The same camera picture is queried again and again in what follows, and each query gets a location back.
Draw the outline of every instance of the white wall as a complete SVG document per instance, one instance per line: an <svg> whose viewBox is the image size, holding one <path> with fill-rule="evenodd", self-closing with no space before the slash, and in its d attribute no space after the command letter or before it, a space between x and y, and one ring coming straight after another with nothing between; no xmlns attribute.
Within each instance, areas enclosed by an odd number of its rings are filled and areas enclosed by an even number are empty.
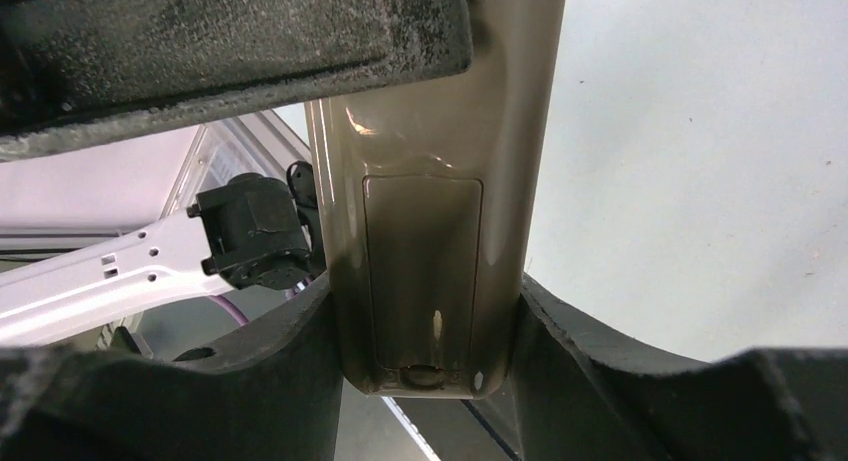
<svg viewBox="0 0 848 461"><path fill-rule="evenodd" d="M303 103L274 108L274 112L292 128L295 134L300 136L300 139L309 143L309 133L306 131L306 110Z"/></svg>
<svg viewBox="0 0 848 461"><path fill-rule="evenodd" d="M848 0L568 0L527 270L715 359L848 345Z"/></svg>
<svg viewBox="0 0 848 461"><path fill-rule="evenodd" d="M198 127L0 163L0 230L115 232L159 219Z"/></svg>

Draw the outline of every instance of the metal frame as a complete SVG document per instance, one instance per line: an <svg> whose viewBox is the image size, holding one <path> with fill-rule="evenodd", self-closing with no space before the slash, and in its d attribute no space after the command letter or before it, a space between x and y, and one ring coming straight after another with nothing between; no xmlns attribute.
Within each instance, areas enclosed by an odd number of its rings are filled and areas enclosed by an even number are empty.
<svg viewBox="0 0 848 461"><path fill-rule="evenodd" d="M102 243L134 231L133 228L116 228L112 232L102 229L68 228L18 228L0 230L0 250L8 254L0 255L9 261L38 261L76 249Z"/></svg>
<svg viewBox="0 0 848 461"><path fill-rule="evenodd" d="M306 105L359 390L482 398L506 375L564 4L469 0L468 72Z"/></svg>
<svg viewBox="0 0 848 461"><path fill-rule="evenodd" d="M181 299L232 291L203 271L203 221L178 211L139 231L0 274L0 345L45 344Z"/></svg>

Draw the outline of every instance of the black electrical connector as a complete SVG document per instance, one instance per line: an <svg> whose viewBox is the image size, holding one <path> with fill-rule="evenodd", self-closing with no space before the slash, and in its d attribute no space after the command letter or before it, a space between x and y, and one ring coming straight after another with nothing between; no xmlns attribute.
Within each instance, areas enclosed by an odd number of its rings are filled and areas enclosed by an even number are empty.
<svg viewBox="0 0 848 461"><path fill-rule="evenodd" d="M197 195L189 216L199 216L212 256L207 274L236 289L252 285L283 290L310 274L312 251L285 182L256 173Z"/></svg>
<svg viewBox="0 0 848 461"><path fill-rule="evenodd" d="M312 243L312 256L309 258L309 271L318 277L327 270L324 257L324 238L321 236L321 219L318 214L318 192L315 189L315 175L312 165L306 161L296 161L286 170L286 182L289 184L292 198L297 206L300 224L309 232Z"/></svg>

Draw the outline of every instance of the mounting hole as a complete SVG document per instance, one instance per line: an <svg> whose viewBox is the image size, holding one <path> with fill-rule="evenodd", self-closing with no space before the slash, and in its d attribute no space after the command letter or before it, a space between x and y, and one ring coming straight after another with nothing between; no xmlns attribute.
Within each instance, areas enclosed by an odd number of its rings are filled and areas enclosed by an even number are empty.
<svg viewBox="0 0 848 461"><path fill-rule="evenodd" d="M400 380L407 387L421 391L445 389L445 371L435 366L419 364L401 368Z"/></svg>
<svg viewBox="0 0 848 461"><path fill-rule="evenodd" d="M215 356L215 350L212 348L194 348L177 356L174 361L197 361L198 359L206 359L212 356Z"/></svg>

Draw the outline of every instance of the black foam padding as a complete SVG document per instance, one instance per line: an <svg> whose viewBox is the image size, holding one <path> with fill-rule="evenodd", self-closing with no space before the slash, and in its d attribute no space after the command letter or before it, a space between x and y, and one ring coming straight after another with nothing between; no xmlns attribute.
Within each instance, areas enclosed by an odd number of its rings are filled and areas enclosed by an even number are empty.
<svg viewBox="0 0 848 461"><path fill-rule="evenodd" d="M0 349L0 459L332 460L338 345L323 275L172 363L61 343Z"/></svg>
<svg viewBox="0 0 848 461"><path fill-rule="evenodd" d="M447 76L472 51L465 0L26 0L0 29L21 60L0 81L35 99L0 114L0 160Z"/></svg>

